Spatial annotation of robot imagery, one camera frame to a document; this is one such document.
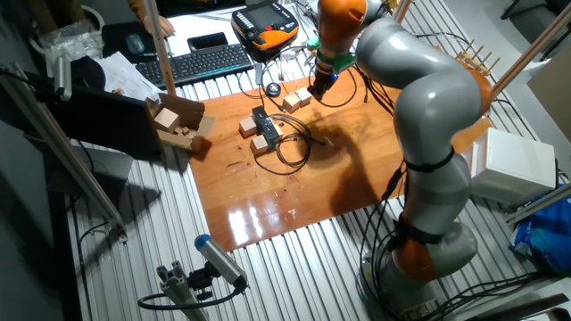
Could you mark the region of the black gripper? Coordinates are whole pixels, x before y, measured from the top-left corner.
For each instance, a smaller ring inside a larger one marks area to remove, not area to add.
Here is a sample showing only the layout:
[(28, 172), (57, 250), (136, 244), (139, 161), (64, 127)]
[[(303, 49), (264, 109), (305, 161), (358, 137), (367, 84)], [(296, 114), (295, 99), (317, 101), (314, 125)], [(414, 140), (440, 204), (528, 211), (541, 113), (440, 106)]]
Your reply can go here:
[(308, 87), (308, 92), (315, 100), (321, 102), (327, 90), (329, 90), (336, 81), (336, 73), (326, 73), (321, 70), (317, 70), (315, 72), (313, 86)]

